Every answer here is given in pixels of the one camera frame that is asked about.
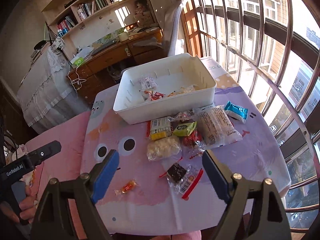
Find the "person's left hand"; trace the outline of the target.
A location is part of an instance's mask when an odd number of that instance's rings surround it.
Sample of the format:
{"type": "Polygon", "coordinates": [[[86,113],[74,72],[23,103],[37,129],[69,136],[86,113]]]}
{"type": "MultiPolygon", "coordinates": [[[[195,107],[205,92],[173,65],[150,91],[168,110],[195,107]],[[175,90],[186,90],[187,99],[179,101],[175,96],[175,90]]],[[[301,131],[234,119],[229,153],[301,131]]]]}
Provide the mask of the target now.
{"type": "MultiPolygon", "coordinates": [[[[36,197],[31,194],[31,189],[29,186],[25,187],[26,197],[19,204],[22,212],[20,213],[20,217],[23,220],[27,220],[29,223],[32,223],[36,213],[35,200],[36,197]]],[[[20,219],[14,211],[10,210],[8,206],[6,206],[5,202],[1,203],[1,212],[12,220],[15,223],[19,223],[20,219]]]]}

